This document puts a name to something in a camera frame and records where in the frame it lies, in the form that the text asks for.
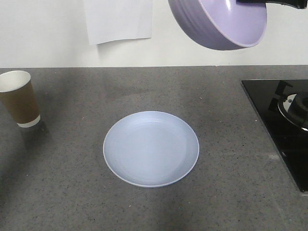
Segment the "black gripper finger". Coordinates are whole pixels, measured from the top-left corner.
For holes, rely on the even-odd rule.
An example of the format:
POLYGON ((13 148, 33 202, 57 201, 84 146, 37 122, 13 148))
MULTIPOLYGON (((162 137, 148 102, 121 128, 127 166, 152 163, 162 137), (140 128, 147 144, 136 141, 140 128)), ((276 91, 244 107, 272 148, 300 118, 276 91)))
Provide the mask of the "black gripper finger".
POLYGON ((296 9, 306 9, 308 6, 307 0, 239 0, 244 3, 274 3, 293 7, 296 9))

